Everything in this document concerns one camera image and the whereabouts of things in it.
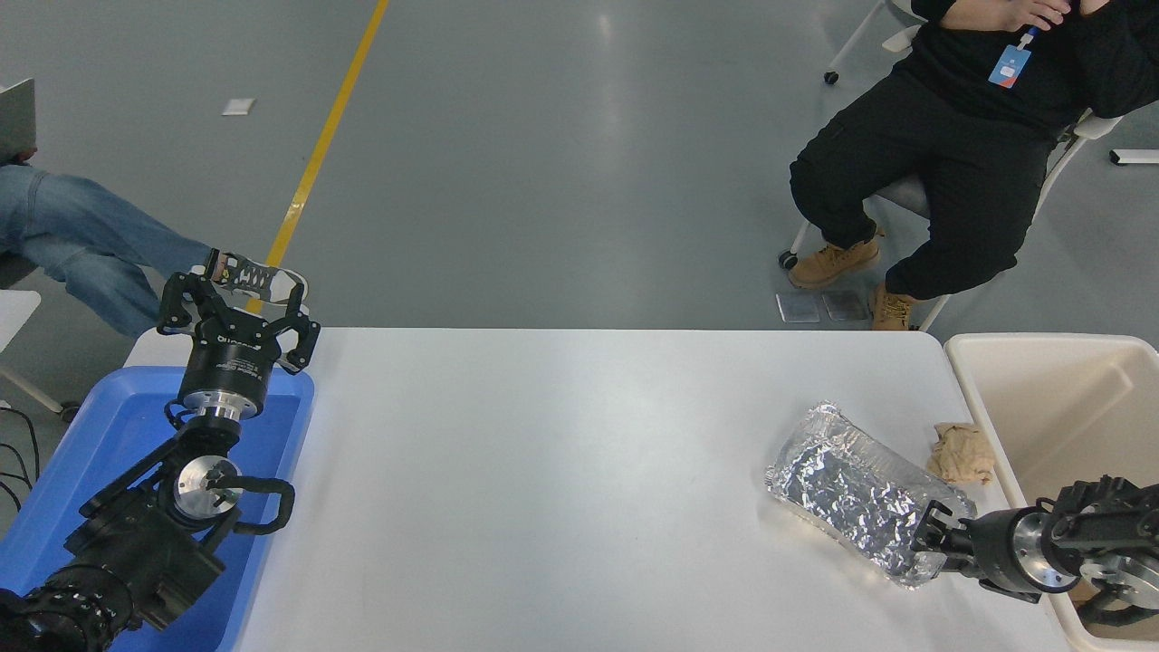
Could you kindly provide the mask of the person's hand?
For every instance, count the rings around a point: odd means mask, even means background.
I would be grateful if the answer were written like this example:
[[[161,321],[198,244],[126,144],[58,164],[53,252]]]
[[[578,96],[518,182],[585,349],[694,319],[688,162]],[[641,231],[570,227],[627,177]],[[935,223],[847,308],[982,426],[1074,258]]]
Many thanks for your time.
[[[1072,5],[1069,1],[998,1],[996,12],[996,28],[1003,32],[1030,28],[1048,32],[1063,24]]]

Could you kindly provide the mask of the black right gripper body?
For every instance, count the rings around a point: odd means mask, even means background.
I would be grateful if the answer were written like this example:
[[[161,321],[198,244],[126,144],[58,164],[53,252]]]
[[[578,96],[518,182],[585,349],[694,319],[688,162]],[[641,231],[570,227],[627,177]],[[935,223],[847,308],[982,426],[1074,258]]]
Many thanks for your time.
[[[1043,512],[1032,507],[994,512],[965,523],[983,589],[1038,603],[1044,591],[1042,523]]]

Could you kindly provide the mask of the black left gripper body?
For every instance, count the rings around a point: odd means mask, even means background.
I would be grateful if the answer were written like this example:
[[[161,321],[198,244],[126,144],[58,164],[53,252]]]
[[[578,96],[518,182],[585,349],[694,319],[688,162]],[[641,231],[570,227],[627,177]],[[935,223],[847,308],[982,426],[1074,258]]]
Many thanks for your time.
[[[192,351],[185,369],[185,406],[202,406],[207,395],[227,393],[261,406],[267,398],[274,362],[282,350],[274,335],[224,325],[216,318],[194,329]]]

